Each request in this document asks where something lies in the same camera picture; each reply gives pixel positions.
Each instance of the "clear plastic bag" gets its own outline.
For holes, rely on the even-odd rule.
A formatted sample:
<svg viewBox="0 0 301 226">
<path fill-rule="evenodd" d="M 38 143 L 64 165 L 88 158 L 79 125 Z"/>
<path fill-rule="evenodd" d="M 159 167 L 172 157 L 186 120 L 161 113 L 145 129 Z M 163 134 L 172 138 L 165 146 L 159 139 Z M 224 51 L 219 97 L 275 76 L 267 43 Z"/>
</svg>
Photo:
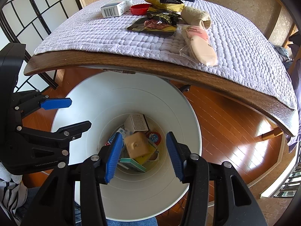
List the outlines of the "clear plastic bag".
<svg viewBox="0 0 301 226">
<path fill-rule="evenodd" d="M 200 65 L 214 66 L 217 64 L 217 55 L 209 43 L 207 32 L 195 25 L 178 25 L 185 39 L 186 46 L 181 48 L 180 55 Z"/>
</svg>

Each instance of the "red plastic bowl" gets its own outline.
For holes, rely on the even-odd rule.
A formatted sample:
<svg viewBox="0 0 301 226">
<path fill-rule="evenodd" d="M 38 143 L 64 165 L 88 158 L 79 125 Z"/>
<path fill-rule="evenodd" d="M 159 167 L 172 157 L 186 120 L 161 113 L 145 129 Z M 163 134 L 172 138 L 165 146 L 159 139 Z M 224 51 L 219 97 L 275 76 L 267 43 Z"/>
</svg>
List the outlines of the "red plastic bowl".
<svg viewBox="0 0 301 226">
<path fill-rule="evenodd" d="M 148 3 L 131 6 L 131 13 L 132 15 L 146 15 L 149 6 L 150 4 Z"/>
</svg>

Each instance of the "white trash bin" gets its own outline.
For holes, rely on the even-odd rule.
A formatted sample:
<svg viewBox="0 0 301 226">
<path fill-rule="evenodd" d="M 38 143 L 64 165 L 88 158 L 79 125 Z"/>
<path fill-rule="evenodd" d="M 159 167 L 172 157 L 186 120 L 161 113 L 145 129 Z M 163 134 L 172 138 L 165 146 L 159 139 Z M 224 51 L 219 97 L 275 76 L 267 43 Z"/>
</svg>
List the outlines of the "white trash bin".
<svg viewBox="0 0 301 226">
<path fill-rule="evenodd" d="M 82 121 L 92 123 L 80 139 L 70 142 L 69 165 L 97 154 L 130 113 L 145 114 L 162 137 L 160 160 L 148 162 L 146 173 L 117 166 L 110 183 L 100 185 L 106 218 L 147 219 L 172 207 L 187 192 L 188 185 L 175 176 L 166 133 L 172 131 L 179 143 L 201 155 L 201 131 L 191 105 L 174 85 L 156 76 L 106 71 L 84 80 L 67 97 L 72 105 L 58 110 L 52 132 Z M 76 182 L 75 201 L 80 204 L 79 184 Z"/>
</svg>

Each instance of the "wooden floor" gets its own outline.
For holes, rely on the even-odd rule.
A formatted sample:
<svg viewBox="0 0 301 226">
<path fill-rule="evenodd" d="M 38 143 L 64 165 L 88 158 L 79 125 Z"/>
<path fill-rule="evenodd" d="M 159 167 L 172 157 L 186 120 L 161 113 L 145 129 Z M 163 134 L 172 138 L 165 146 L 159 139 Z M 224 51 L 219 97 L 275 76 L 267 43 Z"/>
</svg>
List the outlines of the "wooden floor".
<svg viewBox="0 0 301 226">
<path fill-rule="evenodd" d="M 48 89 L 44 94 L 51 98 L 65 97 L 78 83 L 101 70 L 67 69 L 57 90 Z M 183 84 L 172 82 L 177 87 Z M 246 183 L 267 171 L 278 159 L 281 136 L 260 141 L 258 136 L 272 130 L 261 115 L 251 109 L 222 97 L 210 90 L 192 86 L 184 95 L 191 103 L 202 133 L 202 157 L 221 164 L 230 161 Z M 23 125 L 50 131 L 56 110 L 40 109 L 23 119 Z M 41 186 L 47 173 L 24 175 L 28 187 Z M 214 200 L 213 183 L 210 182 L 209 201 Z M 175 206 L 157 216 L 158 225 L 178 226 L 186 203 L 184 196 Z"/>
</svg>

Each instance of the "black and yellow food package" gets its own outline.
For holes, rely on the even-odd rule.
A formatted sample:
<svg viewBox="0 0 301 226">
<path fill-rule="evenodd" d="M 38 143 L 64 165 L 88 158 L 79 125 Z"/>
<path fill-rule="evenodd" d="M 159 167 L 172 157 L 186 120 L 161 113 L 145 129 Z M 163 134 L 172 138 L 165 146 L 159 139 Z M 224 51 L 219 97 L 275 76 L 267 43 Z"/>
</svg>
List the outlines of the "black and yellow food package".
<svg viewBox="0 0 301 226">
<path fill-rule="evenodd" d="M 184 3 L 181 0 L 144 0 L 155 5 L 158 8 L 168 9 L 174 12 L 181 12 Z"/>
<path fill-rule="evenodd" d="M 161 9 L 161 8 L 156 8 L 154 6 L 150 6 L 147 10 L 147 17 L 149 19 L 154 19 L 161 21 L 163 23 L 167 23 L 169 25 L 176 26 L 177 23 L 179 22 L 179 17 L 180 15 L 167 10 L 167 9 Z"/>
<path fill-rule="evenodd" d="M 172 36 L 177 30 L 177 27 L 163 23 L 162 21 L 141 18 L 135 21 L 135 23 L 129 26 L 127 29 L 135 32 L 143 31 L 158 35 Z"/>
</svg>

